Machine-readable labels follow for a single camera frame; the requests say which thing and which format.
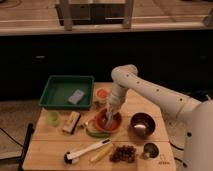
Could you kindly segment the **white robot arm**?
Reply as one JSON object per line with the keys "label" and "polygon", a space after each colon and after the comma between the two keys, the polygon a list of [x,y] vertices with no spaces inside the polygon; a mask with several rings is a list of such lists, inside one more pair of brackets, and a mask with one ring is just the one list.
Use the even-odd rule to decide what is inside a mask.
{"label": "white robot arm", "polygon": [[115,67],[112,88],[107,99],[108,115],[118,112],[129,89],[159,106],[171,117],[186,123],[181,171],[213,171],[213,100],[201,102],[138,77],[135,65]]}

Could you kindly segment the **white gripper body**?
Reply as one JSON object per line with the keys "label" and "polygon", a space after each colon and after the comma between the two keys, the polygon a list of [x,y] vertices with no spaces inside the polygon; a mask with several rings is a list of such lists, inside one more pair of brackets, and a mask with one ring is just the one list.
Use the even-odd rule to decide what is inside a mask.
{"label": "white gripper body", "polygon": [[126,100],[127,91],[127,88],[117,83],[113,83],[107,99],[107,103],[113,108],[119,109]]}

